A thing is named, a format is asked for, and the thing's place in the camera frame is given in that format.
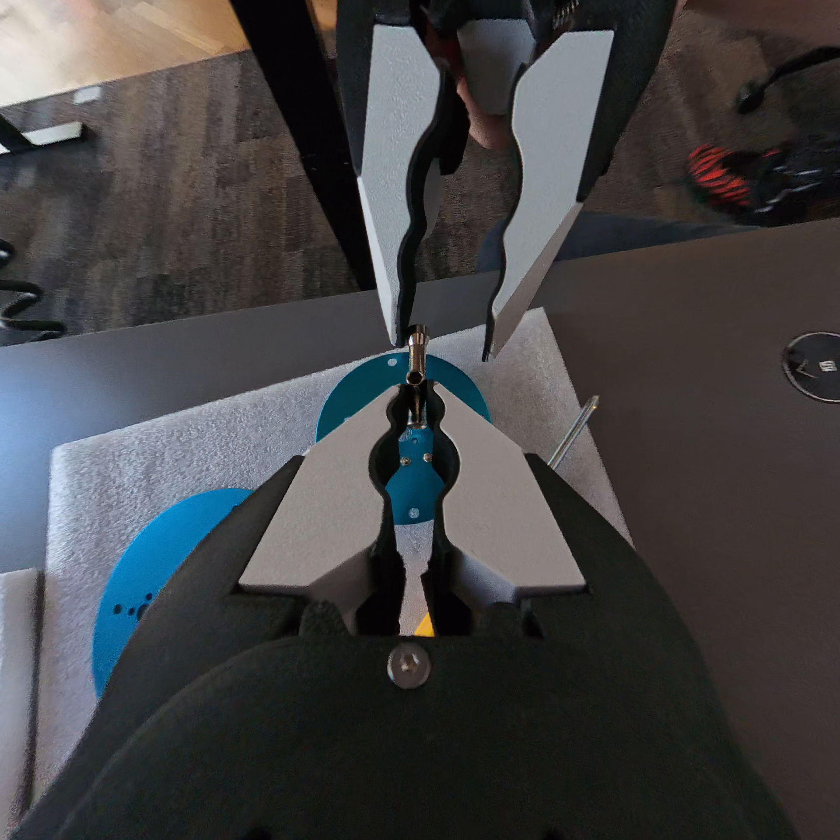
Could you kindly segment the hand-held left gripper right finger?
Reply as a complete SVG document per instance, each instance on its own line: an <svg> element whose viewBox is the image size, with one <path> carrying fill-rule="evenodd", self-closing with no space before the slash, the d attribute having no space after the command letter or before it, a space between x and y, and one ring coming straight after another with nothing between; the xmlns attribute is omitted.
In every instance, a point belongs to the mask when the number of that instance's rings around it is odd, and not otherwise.
<svg viewBox="0 0 840 840"><path fill-rule="evenodd" d="M434 634L470 634L496 604L578 594L585 578L522 448L445 386L426 385L434 507L423 590Z"/></svg>

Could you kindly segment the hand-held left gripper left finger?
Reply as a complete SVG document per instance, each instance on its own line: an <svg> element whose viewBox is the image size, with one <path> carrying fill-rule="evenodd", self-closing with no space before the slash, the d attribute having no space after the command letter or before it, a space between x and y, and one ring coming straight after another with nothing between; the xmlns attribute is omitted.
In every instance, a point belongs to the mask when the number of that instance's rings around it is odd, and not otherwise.
<svg viewBox="0 0 840 840"><path fill-rule="evenodd" d="M386 484L399 470L403 389L387 388L303 457L238 584L334 604L354 634L397 634L403 559Z"/></svg>

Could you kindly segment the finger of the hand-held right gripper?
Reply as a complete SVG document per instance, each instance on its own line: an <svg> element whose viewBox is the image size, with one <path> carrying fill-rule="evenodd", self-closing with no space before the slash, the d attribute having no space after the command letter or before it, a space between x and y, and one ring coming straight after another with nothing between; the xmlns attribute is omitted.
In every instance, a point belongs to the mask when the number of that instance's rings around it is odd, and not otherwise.
<svg viewBox="0 0 840 840"><path fill-rule="evenodd" d="M500 237L484 361L496 358L516 331L581 211L581 178L614 35L611 29L561 35L513 88L511 132L521 179Z"/></svg>
<svg viewBox="0 0 840 840"><path fill-rule="evenodd" d="M465 115L454 79L411 25L373 27L358 187L388 338L407 342L418 248L434 225L427 178Z"/></svg>

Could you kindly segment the blue disc with brass standoffs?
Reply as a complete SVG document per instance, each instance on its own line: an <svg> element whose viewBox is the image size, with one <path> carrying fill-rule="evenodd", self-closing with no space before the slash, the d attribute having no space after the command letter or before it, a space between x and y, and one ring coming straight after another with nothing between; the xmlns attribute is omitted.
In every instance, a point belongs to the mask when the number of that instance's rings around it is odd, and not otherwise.
<svg viewBox="0 0 840 840"><path fill-rule="evenodd" d="M332 389L324 403L316 441L326 437L392 385L402 385L408 372L408 355L396 351L357 364ZM490 410L476 384L455 365L432 354L427 373L469 407L490 420ZM396 526L434 519L434 505L444 482L432 464L434 437L428 428L408 427L400 437L401 466L386 484Z"/></svg>

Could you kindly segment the silver socket wrench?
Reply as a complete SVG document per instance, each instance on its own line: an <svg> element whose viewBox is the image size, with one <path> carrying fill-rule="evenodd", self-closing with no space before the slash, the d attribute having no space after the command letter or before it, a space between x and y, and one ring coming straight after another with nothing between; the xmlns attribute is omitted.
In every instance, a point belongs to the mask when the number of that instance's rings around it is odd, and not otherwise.
<svg viewBox="0 0 840 840"><path fill-rule="evenodd" d="M407 426L411 429L422 429L427 425L426 420L426 372L427 372L427 327L414 324L409 328L407 337L408 369L406 373L406 387L409 389Z"/></svg>

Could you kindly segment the black desk leg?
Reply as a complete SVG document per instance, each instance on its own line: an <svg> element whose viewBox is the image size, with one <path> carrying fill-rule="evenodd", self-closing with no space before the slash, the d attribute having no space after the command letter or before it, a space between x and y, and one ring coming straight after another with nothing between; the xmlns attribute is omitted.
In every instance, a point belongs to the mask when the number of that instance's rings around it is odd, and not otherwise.
<svg viewBox="0 0 840 840"><path fill-rule="evenodd" d="M231 6L359 288L374 290L361 200L333 85L334 67L311 3L232 1Z"/></svg>

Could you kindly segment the grey desk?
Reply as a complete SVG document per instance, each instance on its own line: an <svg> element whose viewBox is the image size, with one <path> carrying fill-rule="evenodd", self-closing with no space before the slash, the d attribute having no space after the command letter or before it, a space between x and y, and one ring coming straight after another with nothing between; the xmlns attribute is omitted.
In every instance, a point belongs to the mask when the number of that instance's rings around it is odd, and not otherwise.
<svg viewBox="0 0 840 840"><path fill-rule="evenodd" d="M802 838L838 838L838 404L782 368L838 332L838 220L577 259L534 300L640 553ZM71 440L384 351L374 292L2 348L2 570L42 565Z"/></svg>

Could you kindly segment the round desk control button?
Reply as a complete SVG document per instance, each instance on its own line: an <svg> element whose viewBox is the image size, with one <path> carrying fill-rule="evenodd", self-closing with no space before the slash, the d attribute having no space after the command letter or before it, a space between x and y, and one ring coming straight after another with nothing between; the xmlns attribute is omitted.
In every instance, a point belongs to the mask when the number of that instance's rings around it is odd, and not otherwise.
<svg viewBox="0 0 840 840"><path fill-rule="evenodd" d="M794 389L821 403L839 403L839 334L807 332L782 352L782 370Z"/></svg>

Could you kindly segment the person's right hand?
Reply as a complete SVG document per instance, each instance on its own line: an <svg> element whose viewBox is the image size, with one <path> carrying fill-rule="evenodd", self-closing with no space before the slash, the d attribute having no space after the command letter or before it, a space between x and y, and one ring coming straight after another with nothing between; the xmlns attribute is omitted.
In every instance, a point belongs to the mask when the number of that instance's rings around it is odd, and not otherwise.
<svg viewBox="0 0 840 840"><path fill-rule="evenodd" d="M486 150L508 150L512 142L508 115L486 112L471 95L465 77L458 79L457 93L469 116L469 136Z"/></svg>

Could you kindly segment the red black striped object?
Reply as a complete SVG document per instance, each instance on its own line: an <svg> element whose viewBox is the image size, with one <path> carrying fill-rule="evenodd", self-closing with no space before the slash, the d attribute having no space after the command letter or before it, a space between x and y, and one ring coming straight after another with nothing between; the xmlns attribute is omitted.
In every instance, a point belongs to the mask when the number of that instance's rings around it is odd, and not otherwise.
<svg viewBox="0 0 840 840"><path fill-rule="evenodd" d="M759 210L781 191L790 149L730 150L704 144L687 159L686 175L695 196L711 209L740 217Z"/></svg>

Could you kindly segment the black office chair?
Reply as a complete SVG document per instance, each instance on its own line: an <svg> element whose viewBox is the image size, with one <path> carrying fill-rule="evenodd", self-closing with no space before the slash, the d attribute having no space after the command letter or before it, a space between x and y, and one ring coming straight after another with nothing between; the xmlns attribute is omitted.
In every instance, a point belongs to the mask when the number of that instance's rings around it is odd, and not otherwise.
<svg viewBox="0 0 840 840"><path fill-rule="evenodd" d="M744 82L734 99L733 109L741 116L754 112L763 104L766 91L782 78L838 59L839 48L834 46L821 46L788 59L764 77Z"/></svg>

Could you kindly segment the white foam sheet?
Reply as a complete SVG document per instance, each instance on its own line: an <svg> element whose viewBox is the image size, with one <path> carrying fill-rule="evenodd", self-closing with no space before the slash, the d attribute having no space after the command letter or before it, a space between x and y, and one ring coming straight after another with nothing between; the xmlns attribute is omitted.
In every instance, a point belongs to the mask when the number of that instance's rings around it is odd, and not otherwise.
<svg viewBox="0 0 840 840"><path fill-rule="evenodd" d="M484 329L432 338L431 354L478 386L491 422L525 452L551 456L581 401L544 309L530 310L500 355L481 361ZM57 447L51 456L45 610L34 758L36 800L97 705L91 645L100 600L133 538L187 497L253 490L315 443L344 375L372 357Z"/></svg>

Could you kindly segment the large blue disc with cutout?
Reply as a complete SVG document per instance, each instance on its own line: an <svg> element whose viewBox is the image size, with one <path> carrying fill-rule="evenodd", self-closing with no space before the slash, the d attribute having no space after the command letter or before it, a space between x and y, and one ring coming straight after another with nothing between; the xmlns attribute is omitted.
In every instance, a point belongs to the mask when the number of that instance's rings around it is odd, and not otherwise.
<svg viewBox="0 0 840 840"><path fill-rule="evenodd" d="M91 676L102 696L134 629L195 547L251 491L208 490L189 496L148 522L115 564L101 596L91 641Z"/></svg>

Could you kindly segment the yellow handled screwdriver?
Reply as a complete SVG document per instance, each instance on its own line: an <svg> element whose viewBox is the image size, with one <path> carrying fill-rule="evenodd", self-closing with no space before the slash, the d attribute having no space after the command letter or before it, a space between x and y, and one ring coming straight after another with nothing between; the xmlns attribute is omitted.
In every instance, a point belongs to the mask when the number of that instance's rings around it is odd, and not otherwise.
<svg viewBox="0 0 840 840"><path fill-rule="evenodd" d="M593 413L599 406L599 403L600 396L593 395L582 407L579 415L574 420L573 425L570 427L548 460L548 467L550 467L551 470L556 471L559 464L570 452L577 438L581 435L586 425L589 423ZM434 636L434 625L431 618L431 612L426 612L421 622L415 627L413 635L417 637Z"/></svg>

